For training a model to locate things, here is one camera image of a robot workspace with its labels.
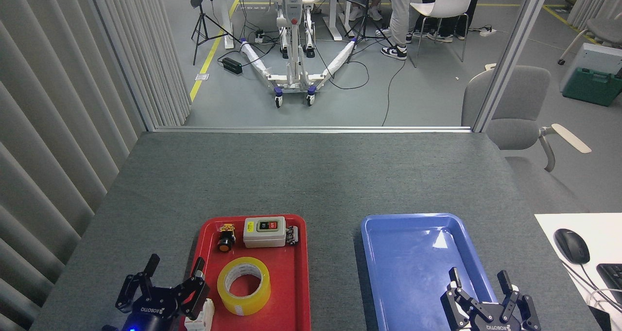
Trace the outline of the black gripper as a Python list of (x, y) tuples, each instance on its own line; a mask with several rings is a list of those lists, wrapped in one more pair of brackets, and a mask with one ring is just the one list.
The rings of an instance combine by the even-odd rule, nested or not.
[(445, 316), (452, 330), (540, 331), (535, 303), (511, 284), (507, 271), (497, 274), (505, 295), (501, 304), (479, 303), (462, 288), (457, 267), (449, 270), (450, 283), (441, 296)]
[[(208, 297), (210, 288), (205, 282), (205, 260), (197, 258), (190, 277), (175, 289), (153, 289), (151, 277), (160, 257), (151, 254), (146, 267), (137, 274), (129, 274), (116, 300), (116, 309), (130, 313), (122, 331), (169, 331), (179, 311), (190, 320), (196, 320)], [(141, 296), (134, 300), (137, 288)]]

